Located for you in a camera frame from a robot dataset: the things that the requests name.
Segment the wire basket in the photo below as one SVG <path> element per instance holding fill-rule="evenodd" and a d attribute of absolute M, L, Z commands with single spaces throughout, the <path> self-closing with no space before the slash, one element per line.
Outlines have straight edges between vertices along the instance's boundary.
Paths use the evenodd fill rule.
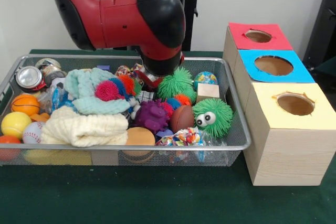
<path fill-rule="evenodd" d="M 118 66 L 141 63 L 133 56 L 26 55 L 19 58 L 0 85 L 0 120 L 10 112 L 10 103 L 22 91 L 14 74 L 17 69 L 34 66 L 41 58 L 54 58 L 69 72 L 73 69 Z M 216 146 L 120 146 L 103 145 L 76 148 L 70 145 L 2 144 L 0 165 L 146 165 L 146 166 L 231 166 L 242 150 L 251 143 L 245 116 L 228 64 L 219 58 L 185 58 L 182 65 L 195 77 L 203 71 L 212 72 L 218 80 L 220 98 L 233 109 L 232 127 Z"/>

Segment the red robot arm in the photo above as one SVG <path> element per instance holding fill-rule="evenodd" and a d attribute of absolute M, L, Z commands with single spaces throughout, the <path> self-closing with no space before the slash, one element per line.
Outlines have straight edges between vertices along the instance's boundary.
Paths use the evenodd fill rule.
<path fill-rule="evenodd" d="M 181 63 L 185 16 L 180 0 L 55 0 L 83 50 L 139 46 L 146 70 L 171 74 Z"/>

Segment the red cardboard top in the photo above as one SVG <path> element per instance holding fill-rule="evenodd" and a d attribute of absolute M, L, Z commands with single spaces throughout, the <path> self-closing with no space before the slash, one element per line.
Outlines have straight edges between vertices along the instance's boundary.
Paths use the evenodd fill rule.
<path fill-rule="evenodd" d="M 293 50 L 277 24 L 229 23 L 237 49 Z"/>

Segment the red spiky ball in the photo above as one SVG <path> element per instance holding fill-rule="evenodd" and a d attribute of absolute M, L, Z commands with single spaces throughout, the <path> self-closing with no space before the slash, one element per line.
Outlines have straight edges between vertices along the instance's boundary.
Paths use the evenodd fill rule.
<path fill-rule="evenodd" d="M 174 113 L 173 107 L 167 102 L 161 102 L 161 106 L 163 107 L 169 118 L 171 118 Z"/>
<path fill-rule="evenodd" d="M 135 83 L 134 80 L 127 76 L 126 74 L 121 74 L 118 76 L 119 80 L 121 80 L 122 84 L 124 84 L 125 90 L 127 94 L 130 95 L 136 95 L 134 88 L 135 88 Z"/>
<path fill-rule="evenodd" d="M 99 83 L 94 94 L 104 102 L 124 98 L 119 94 L 117 85 L 112 81 L 102 81 Z"/>
<path fill-rule="evenodd" d="M 174 96 L 174 98 L 177 99 L 182 105 L 191 106 L 190 98 L 184 94 L 177 94 L 176 96 Z"/>

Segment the yellow cardboard top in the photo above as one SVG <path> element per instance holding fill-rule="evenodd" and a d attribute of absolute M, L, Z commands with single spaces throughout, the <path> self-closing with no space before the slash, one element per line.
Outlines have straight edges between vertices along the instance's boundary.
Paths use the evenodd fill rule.
<path fill-rule="evenodd" d="M 253 87 L 271 128 L 336 130 L 336 112 L 318 84 L 254 82 Z"/>

